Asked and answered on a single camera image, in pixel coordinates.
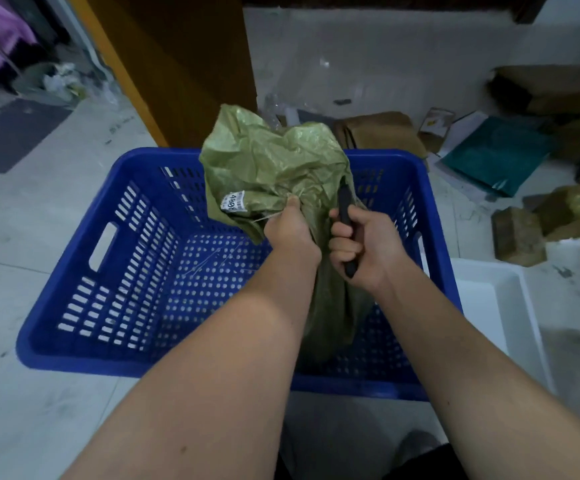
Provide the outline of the person's right hand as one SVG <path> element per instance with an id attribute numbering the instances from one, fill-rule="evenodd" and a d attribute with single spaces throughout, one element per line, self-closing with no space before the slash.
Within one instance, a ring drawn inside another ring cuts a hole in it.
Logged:
<path id="1" fill-rule="evenodd" d="M 339 220 L 339 210 L 331 209 L 329 258 L 334 268 L 353 286 L 370 293 L 376 300 L 395 282 L 395 273 L 409 261 L 398 231 L 390 217 L 373 211 L 373 233 L 355 234 Z M 358 258 L 358 270 L 347 278 L 344 263 Z"/>

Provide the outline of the person's left hand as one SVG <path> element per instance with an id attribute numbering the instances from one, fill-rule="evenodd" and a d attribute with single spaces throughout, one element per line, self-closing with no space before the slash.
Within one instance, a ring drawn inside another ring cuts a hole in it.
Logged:
<path id="1" fill-rule="evenodd" d="M 304 215 L 302 221 L 275 221 L 273 216 L 264 226 L 264 235 L 272 249 L 289 251 L 315 264 L 320 263 L 321 250 L 312 238 Z"/>

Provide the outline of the black utility knife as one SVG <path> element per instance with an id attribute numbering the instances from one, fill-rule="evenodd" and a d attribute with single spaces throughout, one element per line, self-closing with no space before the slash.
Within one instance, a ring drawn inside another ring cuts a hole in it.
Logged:
<path id="1" fill-rule="evenodd" d="M 346 180 L 346 177 L 342 177 L 339 184 L 339 189 L 337 192 L 337 204 L 339 210 L 339 220 L 342 224 L 350 227 L 352 229 L 352 240 L 355 239 L 355 225 L 352 222 L 349 214 L 350 205 L 354 204 L 352 191 Z M 347 278 L 353 278 L 358 270 L 358 258 L 355 257 L 350 261 L 344 263 L 344 272 Z"/>

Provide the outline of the green woven plastic sack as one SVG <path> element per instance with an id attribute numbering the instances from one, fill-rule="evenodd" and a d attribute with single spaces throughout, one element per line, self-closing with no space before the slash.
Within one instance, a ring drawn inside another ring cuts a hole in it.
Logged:
<path id="1" fill-rule="evenodd" d="M 346 180 L 354 204 L 365 208 L 354 190 L 350 161 L 322 123 L 274 130 L 249 110 L 222 105 L 199 156 L 204 169 L 207 214 L 236 226 L 260 244 L 264 222 L 281 211 L 288 195 L 299 197 L 314 242 L 322 252 L 299 353 L 298 368 L 308 371 L 349 346 L 373 302 L 336 271 L 328 254 L 340 180 Z M 224 195 L 245 191 L 243 213 L 220 209 Z"/>

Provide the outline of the person's right forearm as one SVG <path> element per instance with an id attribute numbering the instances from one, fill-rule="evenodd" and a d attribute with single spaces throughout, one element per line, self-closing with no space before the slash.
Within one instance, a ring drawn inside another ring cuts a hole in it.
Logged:
<path id="1" fill-rule="evenodd" d="M 580 480 L 580 418 L 411 262 L 373 294 L 471 480 Z"/>

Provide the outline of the person's left forearm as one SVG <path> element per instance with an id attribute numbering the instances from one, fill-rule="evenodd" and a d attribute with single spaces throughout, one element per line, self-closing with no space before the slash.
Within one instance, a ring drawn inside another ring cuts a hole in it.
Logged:
<path id="1" fill-rule="evenodd" d="M 62 480 L 272 480 L 320 261 L 286 242 L 142 377 Z"/>

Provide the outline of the white label sticker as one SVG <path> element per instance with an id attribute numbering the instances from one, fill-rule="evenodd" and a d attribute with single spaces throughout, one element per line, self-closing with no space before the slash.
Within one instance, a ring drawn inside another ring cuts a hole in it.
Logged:
<path id="1" fill-rule="evenodd" d="M 224 195 L 220 209 L 227 214 L 246 212 L 245 191 L 231 192 Z"/>

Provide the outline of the brown flattened cardboard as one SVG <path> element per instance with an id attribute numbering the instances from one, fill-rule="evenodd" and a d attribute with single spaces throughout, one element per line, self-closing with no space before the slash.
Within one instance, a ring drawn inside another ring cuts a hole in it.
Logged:
<path id="1" fill-rule="evenodd" d="M 390 111 L 336 120 L 333 133 L 345 150 L 401 150 L 425 160 L 428 155 L 409 116 Z"/>

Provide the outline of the small printed paper box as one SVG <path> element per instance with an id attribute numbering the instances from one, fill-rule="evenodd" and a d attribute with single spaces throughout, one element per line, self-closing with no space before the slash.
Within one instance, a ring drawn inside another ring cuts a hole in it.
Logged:
<path id="1" fill-rule="evenodd" d="M 446 140 L 456 113 L 440 107 L 431 107 L 426 113 L 417 135 L 429 152 L 438 152 Z"/>

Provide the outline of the teal plastic mailer bag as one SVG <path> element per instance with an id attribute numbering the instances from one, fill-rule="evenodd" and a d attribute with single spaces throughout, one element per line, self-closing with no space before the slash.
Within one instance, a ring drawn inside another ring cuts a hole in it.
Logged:
<path id="1" fill-rule="evenodd" d="M 554 137 L 519 121 L 489 117 L 441 162 L 483 190 L 512 198 L 557 146 Z"/>

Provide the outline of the small brown cardboard box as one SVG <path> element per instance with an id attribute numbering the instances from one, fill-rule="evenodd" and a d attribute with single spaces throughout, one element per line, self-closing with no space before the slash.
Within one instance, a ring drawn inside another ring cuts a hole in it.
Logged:
<path id="1" fill-rule="evenodd" d="M 547 261 L 542 229 L 536 215 L 508 207 L 491 217 L 495 259 L 523 267 Z"/>

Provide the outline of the white plastic bin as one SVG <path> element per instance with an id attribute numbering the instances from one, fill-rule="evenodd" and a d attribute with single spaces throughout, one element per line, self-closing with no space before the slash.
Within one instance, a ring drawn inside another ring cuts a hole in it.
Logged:
<path id="1" fill-rule="evenodd" d="M 451 258 L 467 320 L 550 393 L 557 389 L 526 282 L 525 269 Z"/>

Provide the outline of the brown wooden door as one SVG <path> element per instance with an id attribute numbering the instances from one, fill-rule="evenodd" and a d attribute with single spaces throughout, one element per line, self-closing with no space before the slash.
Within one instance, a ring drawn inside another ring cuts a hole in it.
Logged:
<path id="1" fill-rule="evenodd" d="M 199 148 L 222 104 L 257 112 L 241 0 L 69 0 L 160 147 Z"/>

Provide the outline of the person's black shorts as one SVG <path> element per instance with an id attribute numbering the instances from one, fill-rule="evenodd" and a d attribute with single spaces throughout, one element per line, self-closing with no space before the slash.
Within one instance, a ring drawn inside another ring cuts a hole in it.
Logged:
<path id="1" fill-rule="evenodd" d="M 403 465 L 381 480 L 470 480 L 451 444 L 441 445 Z"/>

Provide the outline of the dark grey floor mat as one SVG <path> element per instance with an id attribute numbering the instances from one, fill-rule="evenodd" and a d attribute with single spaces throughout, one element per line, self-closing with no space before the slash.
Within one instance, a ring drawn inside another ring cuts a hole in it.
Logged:
<path id="1" fill-rule="evenodd" d="M 0 174 L 6 174 L 34 150 L 73 108 L 16 99 L 0 110 Z"/>

